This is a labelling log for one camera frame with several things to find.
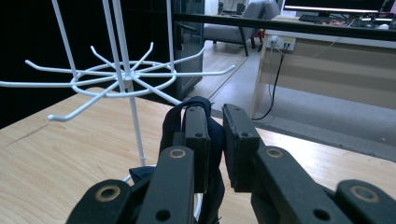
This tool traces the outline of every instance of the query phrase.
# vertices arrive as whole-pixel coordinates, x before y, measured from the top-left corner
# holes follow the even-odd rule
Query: desk
[[[274,21],[301,22],[282,16]],[[268,35],[297,38],[282,64],[278,86],[396,109],[396,42],[266,30],[264,43]],[[275,82],[280,54],[275,50],[270,75],[270,51],[262,51],[251,116],[267,84]]]
[[[92,185],[123,179],[140,166],[128,99],[102,99],[68,122],[50,122],[89,97],[74,95],[0,131],[0,223],[65,223]],[[147,164],[156,163],[168,105],[136,98]],[[396,198],[396,163],[258,130],[266,145],[283,147],[321,185],[348,178],[370,182]],[[257,223],[249,194],[233,193],[221,162],[226,193],[223,223]]]

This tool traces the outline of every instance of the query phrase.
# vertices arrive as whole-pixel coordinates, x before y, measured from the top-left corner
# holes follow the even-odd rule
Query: black cable
[[[272,108],[274,107],[276,83],[277,83],[277,79],[279,78],[280,67],[282,66],[283,59],[285,58],[286,50],[288,49],[289,45],[290,45],[290,44],[285,44],[285,45],[283,46],[283,49],[282,49],[282,56],[280,57],[279,67],[277,68],[276,79],[275,79],[275,83],[274,83],[273,94],[272,94],[272,97],[271,97],[271,105],[270,105],[270,108],[268,109],[268,111],[267,111],[263,116],[261,116],[260,118],[257,118],[257,119],[254,119],[254,118],[253,118],[252,120],[259,120],[259,119],[265,118],[265,117],[271,112]]]

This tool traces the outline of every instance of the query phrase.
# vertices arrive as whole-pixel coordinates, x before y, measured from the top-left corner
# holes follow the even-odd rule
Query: light wood tabletop
[[[128,99],[101,99],[67,122],[90,97],[74,95],[0,131],[0,223],[65,223],[88,188],[123,179],[140,166]],[[147,164],[155,164],[163,119],[171,108],[136,98]],[[374,184],[396,198],[396,163],[258,129],[266,145],[283,147],[319,184],[335,189],[344,179]],[[257,223],[248,193],[234,193],[224,159],[226,193],[221,223]]]

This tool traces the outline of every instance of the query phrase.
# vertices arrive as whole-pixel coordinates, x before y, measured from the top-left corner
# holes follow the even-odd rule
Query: wall socket
[[[289,44],[288,50],[294,50],[296,37],[288,37],[281,35],[268,35],[267,48],[283,49],[284,44]]]

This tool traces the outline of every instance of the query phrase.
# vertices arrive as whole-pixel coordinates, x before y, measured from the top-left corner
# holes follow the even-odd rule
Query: rotating hanger rack
[[[166,94],[165,92],[162,91],[162,89],[170,86],[173,82],[176,81],[177,77],[200,77],[200,76],[221,76],[224,75],[231,70],[235,68],[234,65],[230,66],[226,70],[219,71],[219,72],[204,72],[204,73],[178,73],[175,70],[175,64],[177,63],[183,63],[188,60],[200,57],[204,51],[205,48],[201,49],[200,52],[198,52],[195,55],[192,55],[187,58],[183,58],[180,60],[174,60],[174,55],[172,53],[173,49],[173,37],[172,37],[172,13],[171,13],[171,3],[170,0],[166,0],[166,14],[167,14],[167,26],[168,26],[168,44],[169,44],[169,58],[170,62],[168,63],[159,63],[159,62],[152,62],[152,61],[146,61],[147,57],[150,55],[152,52],[154,44],[151,43],[148,51],[146,52],[143,57],[138,60],[138,61],[129,61],[129,55],[128,55],[128,48],[127,48],[127,43],[126,43],[126,37],[125,37],[125,32],[124,32],[124,26],[123,26],[123,20],[122,20],[122,13],[121,13],[121,6],[120,6],[120,0],[112,0],[113,3],[113,12],[114,12],[114,18],[116,22],[116,29],[113,27],[113,21],[111,19],[111,14],[110,14],[110,6],[108,1],[109,0],[103,0],[103,8],[105,11],[105,17],[106,17],[106,26],[107,26],[107,32],[109,36],[109,42],[110,42],[110,47],[111,47],[111,53],[113,56],[113,63],[106,58],[102,57],[98,52],[96,52],[94,47],[91,47],[92,54],[100,59],[104,64],[97,65],[95,67],[91,67],[85,70],[79,70],[75,67],[73,55],[69,46],[69,42],[67,39],[66,35],[66,30],[64,29],[64,22],[62,19],[61,11],[59,9],[58,1],[57,0],[51,0],[52,5],[55,11],[56,19],[59,25],[59,29],[62,35],[62,40],[64,42],[64,49],[67,55],[67,60],[69,61],[70,69],[68,68],[54,68],[54,67],[43,67],[39,66],[37,64],[32,63],[29,60],[26,60],[25,62],[33,67],[36,70],[43,71],[43,72],[53,72],[53,73],[66,73],[66,74],[72,74],[72,79],[70,82],[9,82],[9,81],[0,81],[0,86],[1,87],[8,87],[8,88],[72,88],[75,92],[85,94],[88,96],[91,96],[91,100],[86,102],[84,105],[81,105],[80,107],[76,108],[73,112],[69,113],[68,115],[65,116],[60,116],[60,115],[48,115],[48,120],[53,120],[53,121],[68,121],[70,119],[73,119],[75,116],[78,114],[82,113],[85,109],[87,109],[89,106],[93,105],[95,102],[100,100],[101,98],[129,98],[130,104],[131,104],[131,110],[132,110],[132,116],[134,120],[134,133],[136,137],[136,142],[137,142],[137,147],[138,147],[138,152],[139,152],[139,159],[140,163],[142,166],[145,166],[145,156],[144,156],[144,151],[143,151],[143,144],[141,140],[141,134],[140,134],[140,128],[139,128],[139,122],[138,122],[138,117],[137,117],[137,110],[136,110],[136,103],[135,103],[135,97],[136,96],[141,96],[149,93],[155,93],[162,97],[163,99],[171,102],[174,105],[180,104],[180,101],[178,99],[175,99],[174,97]],[[115,36],[115,30],[117,31],[118,35],[118,41],[116,40]],[[120,47],[120,55],[121,55],[121,60],[119,58],[119,52],[117,49],[117,46],[119,45]],[[138,67],[142,64],[145,65],[151,65],[150,67],[146,67],[144,69],[138,69]],[[113,68],[115,71],[114,72],[108,72],[108,71],[101,71],[102,69],[105,68]],[[169,73],[151,73],[152,71],[165,68],[169,70]],[[95,76],[95,78],[88,79],[88,80],[82,80],[80,81],[79,79],[82,78],[85,75],[91,75]],[[147,82],[141,80],[141,77],[169,77],[167,81],[165,81],[163,84],[160,84],[158,86],[151,86]],[[97,83],[102,83],[106,81],[113,81],[112,84],[110,84],[107,88],[105,88],[101,92],[93,92],[93,91],[84,91],[80,87],[85,86],[85,85],[91,85],[91,84],[97,84]],[[142,91],[134,91],[134,86],[133,82],[138,83],[139,85],[143,86],[145,89]],[[120,88],[120,92],[111,92],[117,87]]]

